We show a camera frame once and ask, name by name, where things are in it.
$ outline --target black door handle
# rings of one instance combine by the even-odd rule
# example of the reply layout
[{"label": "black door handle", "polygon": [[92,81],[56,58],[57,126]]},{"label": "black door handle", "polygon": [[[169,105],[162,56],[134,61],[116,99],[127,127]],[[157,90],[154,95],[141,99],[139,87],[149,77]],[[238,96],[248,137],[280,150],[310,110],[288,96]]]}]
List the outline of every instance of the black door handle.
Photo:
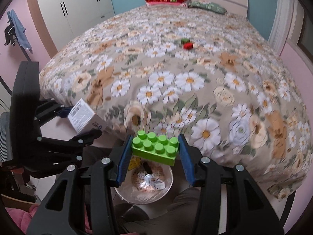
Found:
[{"label": "black door handle", "polygon": [[63,2],[63,5],[64,5],[64,9],[65,9],[66,15],[68,15],[68,14],[67,14],[67,10],[66,10],[65,3],[64,3],[64,2]]},{"label": "black door handle", "polygon": [[64,10],[63,10],[63,6],[62,6],[62,3],[60,3],[60,5],[61,5],[61,8],[62,8],[63,14],[64,14],[64,16],[65,16],[65,13],[64,13]]}]

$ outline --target white box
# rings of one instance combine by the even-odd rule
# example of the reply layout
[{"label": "white box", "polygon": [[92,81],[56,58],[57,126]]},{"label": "white box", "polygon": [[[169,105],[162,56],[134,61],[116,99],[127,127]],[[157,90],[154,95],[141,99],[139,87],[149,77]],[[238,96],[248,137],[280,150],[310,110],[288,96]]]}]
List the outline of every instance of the white box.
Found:
[{"label": "white box", "polygon": [[83,99],[76,103],[68,114],[68,119],[78,134],[89,132],[91,129],[103,131],[105,128],[105,122]]}]

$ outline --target floral bedspread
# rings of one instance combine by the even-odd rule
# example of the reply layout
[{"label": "floral bedspread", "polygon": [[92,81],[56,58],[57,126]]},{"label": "floral bedspread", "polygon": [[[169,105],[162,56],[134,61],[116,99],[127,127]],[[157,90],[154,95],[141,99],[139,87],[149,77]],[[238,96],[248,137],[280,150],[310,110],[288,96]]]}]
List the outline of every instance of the floral bedspread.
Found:
[{"label": "floral bedspread", "polygon": [[139,129],[184,133],[219,164],[243,164],[279,199],[312,162],[306,107],[289,71],[231,13],[144,6],[116,15],[64,47],[40,85],[65,105],[83,98],[121,138]]}]

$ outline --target screw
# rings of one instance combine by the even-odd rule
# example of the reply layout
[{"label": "screw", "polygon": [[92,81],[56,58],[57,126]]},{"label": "screw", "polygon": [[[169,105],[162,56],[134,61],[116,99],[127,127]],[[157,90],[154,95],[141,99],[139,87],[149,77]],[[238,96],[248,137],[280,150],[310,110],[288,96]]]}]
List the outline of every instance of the screw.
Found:
[{"label": "screw", "polygon": [[101,162],[102,162],[103,164],[109,164],[109,163],[111,162],[111,159],[108,158],[108,157],[106,157],[106,158],[103,158],[103,159],[101,160]]},{"label": "screw", "polygon": [[67,166],[67,170],[68,170],[68,171],[73,171],[73,170],[75,170],[75,165],[71,164],[71,165]]},{"label": "screw", "polygon": [[208,164],[210,162],[210,158],[209,157],[206,157],[206,156],[203,156],[201,158],[201,162],[204,163],[204,164]]},{"label": "screw", "polygon": [[242,166],[241,164],[236,165],[236,170],[237,171],[244,171],[245,167]]}]

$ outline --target green toy block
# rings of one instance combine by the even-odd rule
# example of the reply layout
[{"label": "green toy block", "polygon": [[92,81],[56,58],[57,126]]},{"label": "green toy block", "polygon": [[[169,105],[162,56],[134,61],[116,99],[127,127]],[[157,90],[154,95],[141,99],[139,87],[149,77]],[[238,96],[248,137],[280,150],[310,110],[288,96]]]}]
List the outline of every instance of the green toy block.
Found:
[{"label": "green toy block", "polygon": [[166,135],[157,137],[154,132],[147,134],[145,131],[138,131],[137,137],[133,138],[131,148],[133,155],[174,166],[178,145],[176,137],[168,139]]},{"label": "green toy block", "polygon": [[189,39],[182,39],[181,40],[181,45],[184,45],[184,44],[189,43],[189,42],[190,42]]}]

